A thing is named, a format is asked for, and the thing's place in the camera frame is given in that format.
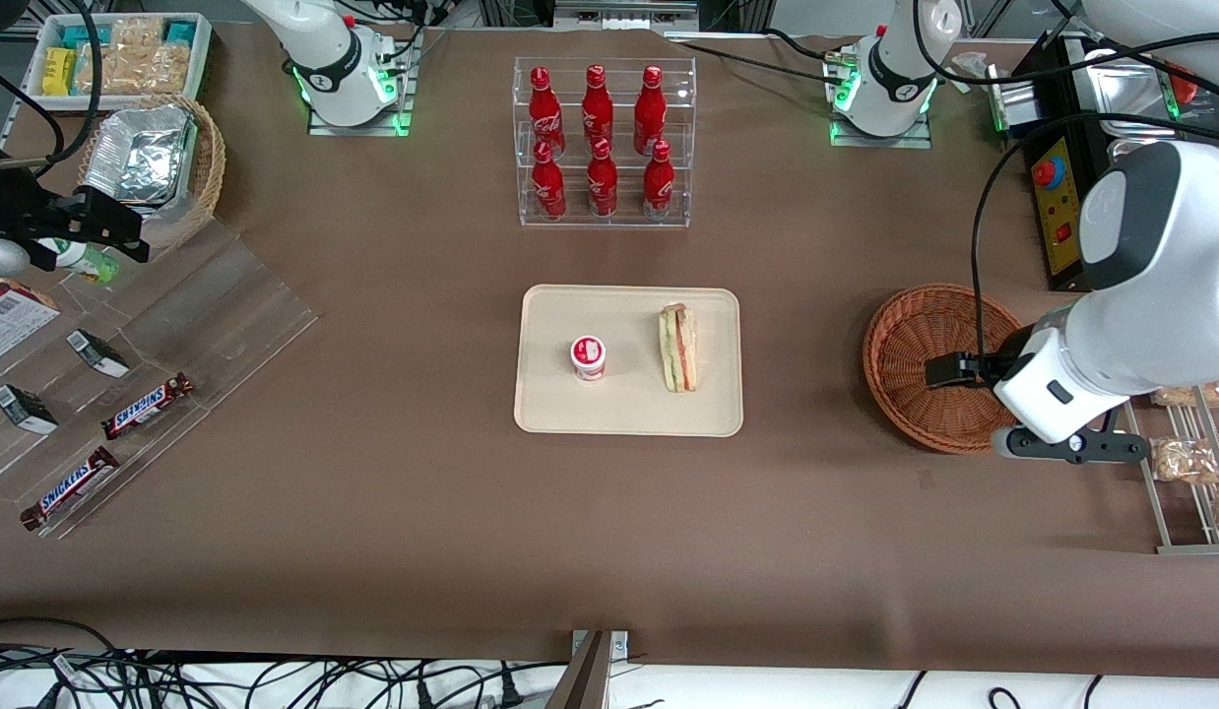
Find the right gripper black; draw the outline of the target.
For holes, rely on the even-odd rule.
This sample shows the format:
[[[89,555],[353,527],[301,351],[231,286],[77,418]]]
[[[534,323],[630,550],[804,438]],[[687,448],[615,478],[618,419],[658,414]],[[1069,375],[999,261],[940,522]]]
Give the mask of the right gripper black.
[[[0,160],[7,158],[0,149]],[[26,167],[0,169],[0,238],[20,229],[32,210],[41,206],[41,188]],[[141,216],[98,189],[76,189],[71,196],[52,196],[38,211],[52,238],[76,242],[106,242],[128,259],[146,264],[151,245],[141,239]]]

